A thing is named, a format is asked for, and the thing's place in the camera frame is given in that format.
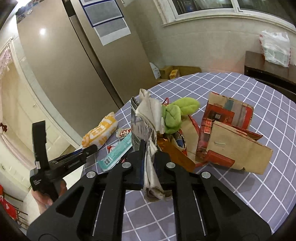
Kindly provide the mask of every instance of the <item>windowsill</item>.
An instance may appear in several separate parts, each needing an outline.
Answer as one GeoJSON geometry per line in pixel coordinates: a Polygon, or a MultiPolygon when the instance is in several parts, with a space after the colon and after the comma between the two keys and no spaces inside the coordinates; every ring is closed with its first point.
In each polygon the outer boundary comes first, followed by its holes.
{"type": "Polygon", "coordinates": [[[228,13],[225,13],[225,12],[210,13],[210,12],[208,12],[204,15],[199,15],[199,16],[196,15],[196,16],[190,16],[190,17],[186,16],[183,18],[179,18],[179,19],[176,19],[170,23],[165,23],[162,26],[165,27],[165,26],[170,26],[175,23],[182,23],[182,22],[186,22],[186,21],[198,20],[198,19],[204,19],[204,18],[246,18],[246,19],[254,19],[254,20],[258,20],[258,21],[262,21],[262,22],[266,22],[266,23],[271,23],[271,24],[282,27],[282,28],[296,34],[296,28],[295,28],[295,26],[292,26],[292,24],[291,24],[291,26],[288,26],[287,24],[278,22],[276,20],[272,20],[269,17],[265,17],[264,15],[266,15],[266,14],[254,15],[254,14],[247,14],[247,13],[241,14],[241,13],[235,13],[235,12],[228,12],[228,13]]]}

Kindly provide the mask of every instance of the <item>bow decoration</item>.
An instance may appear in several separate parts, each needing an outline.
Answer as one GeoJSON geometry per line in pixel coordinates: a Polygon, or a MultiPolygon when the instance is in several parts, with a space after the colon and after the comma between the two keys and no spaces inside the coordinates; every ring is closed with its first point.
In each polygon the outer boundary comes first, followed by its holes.
{"type": "Polygon", "coordinates": [[[7,132],[7,126],[6,126],[6,125],[3,125],[2,122],[0,123],[0,127],[2,127],[2,130],[3,130],[4,132],[7,132]]]}

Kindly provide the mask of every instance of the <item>yellow snack bag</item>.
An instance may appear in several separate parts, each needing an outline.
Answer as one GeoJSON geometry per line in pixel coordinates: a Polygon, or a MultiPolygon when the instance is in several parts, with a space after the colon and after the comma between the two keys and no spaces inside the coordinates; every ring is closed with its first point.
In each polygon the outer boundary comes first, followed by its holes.
{"type": "Polygon", "coordinates": [[[116,130],[118,121],[115,119],[114,112],[106,115],[100,124],[90,130],[82,139],[82,147],[86,148],[92,144],[95,144],[100,149],[111,134],[116,130]]]}

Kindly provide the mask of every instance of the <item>metal screw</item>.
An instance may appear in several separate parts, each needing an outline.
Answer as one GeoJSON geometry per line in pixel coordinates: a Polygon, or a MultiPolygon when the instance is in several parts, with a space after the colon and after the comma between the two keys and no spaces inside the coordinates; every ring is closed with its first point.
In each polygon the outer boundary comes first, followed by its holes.
{"type": "Polygon", "coordinates": [[[176,166],[176,164],[173,163],[173,162],[168,162],[168,163],[166,164],[166,166],[167,166],[167,168],[174,168],[174,167],[176,166]]]}
{"type": "Polygon", "coordinates": [[[95,176],[96,176],[96,173],[94,171],[90,171],[86,174],[86,177],[88,177],[88,178],[93,178],[95,176]]]}
{"type": "Polygon", "coordinates": [[[210,178],[211,177],[211,174],[209,172],[203,172],[202,173],[202,177],[203,178],[210,178]]]}
{"type": "Polygon", "coordinates": [[[124,163],[122,163],[122,167],[123,168],[129,168],[129,167],[131,167],[131,163],[130,162],[124,162],[124,163]]]}

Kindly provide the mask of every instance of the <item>barcode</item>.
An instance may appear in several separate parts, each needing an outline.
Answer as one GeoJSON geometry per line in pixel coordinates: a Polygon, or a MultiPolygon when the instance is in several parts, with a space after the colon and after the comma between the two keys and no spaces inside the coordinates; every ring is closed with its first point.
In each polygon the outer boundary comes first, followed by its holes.
{"type": "Polygon", "coordinates": [[[106,165],[108,165],[111,161],[112,161],[112,160],[110,160],[110,158],[107,157],[106,160],[104,161],[104,163],[105,163],[106,165]]]}

